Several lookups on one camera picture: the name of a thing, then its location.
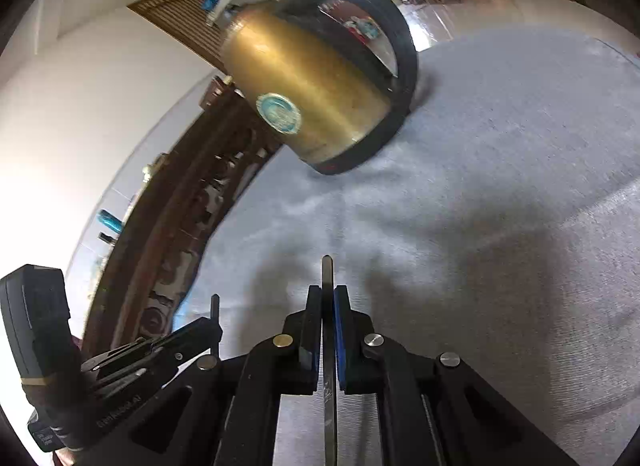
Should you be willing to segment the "steel chopstick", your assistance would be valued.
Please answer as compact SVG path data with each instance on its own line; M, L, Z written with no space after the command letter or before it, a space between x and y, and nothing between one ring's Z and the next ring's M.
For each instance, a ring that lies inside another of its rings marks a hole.
M321 261L322 288L322 368L324 414L324 464L337 465L337 408L334 328L333 259L324 255Z

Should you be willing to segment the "teal thermos bottle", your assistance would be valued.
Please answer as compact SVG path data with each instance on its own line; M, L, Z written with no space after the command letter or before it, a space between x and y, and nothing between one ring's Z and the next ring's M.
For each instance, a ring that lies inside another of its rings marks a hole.
M105 209L98 212L98 221L116 234L122 231L122 221Z

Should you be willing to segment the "dark carved wooden sideboard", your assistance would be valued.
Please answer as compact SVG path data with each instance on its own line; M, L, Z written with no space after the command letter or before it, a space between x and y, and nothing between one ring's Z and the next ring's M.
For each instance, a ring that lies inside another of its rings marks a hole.
M171 332L209 240L280 148L230 78L215 78L207 95L152 163L106 259L81 338L86 358Z

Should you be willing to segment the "grey table cloth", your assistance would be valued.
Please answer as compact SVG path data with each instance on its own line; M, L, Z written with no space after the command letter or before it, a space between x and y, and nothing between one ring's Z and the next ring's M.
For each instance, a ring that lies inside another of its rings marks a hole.
M639 425L639 59L488 30L420 56L416 106L334 177L278 152L209 240L175 322L221 300L226 358L303 308L331 256L374 327L451 350L582 465Z

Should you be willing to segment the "gold electric kettle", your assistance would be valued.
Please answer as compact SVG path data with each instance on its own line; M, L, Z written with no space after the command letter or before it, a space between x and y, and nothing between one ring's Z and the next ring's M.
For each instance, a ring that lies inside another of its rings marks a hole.
M355 5L386 36L396 68L322 10ZM220 49L228 74L262 121L317 172L352 170L400 129L418 54L392 0L262 0L242 6Z

